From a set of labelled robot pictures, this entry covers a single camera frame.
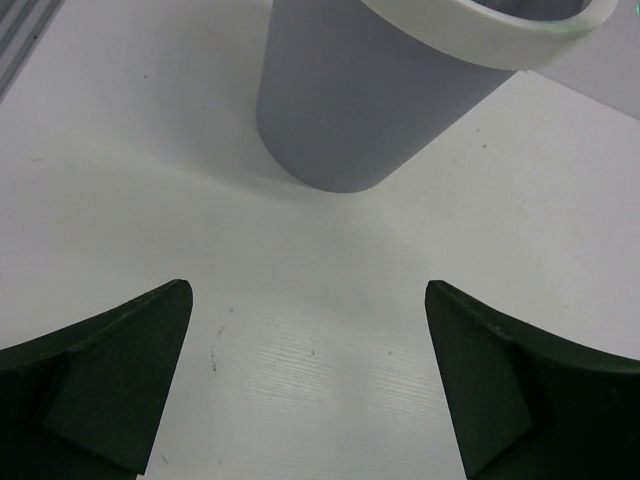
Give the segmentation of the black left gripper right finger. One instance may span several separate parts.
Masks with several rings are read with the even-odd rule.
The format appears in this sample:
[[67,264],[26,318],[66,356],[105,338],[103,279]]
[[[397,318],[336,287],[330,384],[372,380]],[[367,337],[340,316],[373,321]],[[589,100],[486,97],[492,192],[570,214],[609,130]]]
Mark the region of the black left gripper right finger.
[[639,363],[499,312],[442,280],[425,310],[469,479],[636,479]]

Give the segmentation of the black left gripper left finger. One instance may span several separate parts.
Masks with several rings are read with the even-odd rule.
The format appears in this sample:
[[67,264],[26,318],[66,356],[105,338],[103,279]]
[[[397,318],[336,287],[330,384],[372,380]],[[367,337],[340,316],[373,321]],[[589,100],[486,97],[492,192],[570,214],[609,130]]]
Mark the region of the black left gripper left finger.
[[2,350],[2,478],[144,474],[192,308],[176,279]]

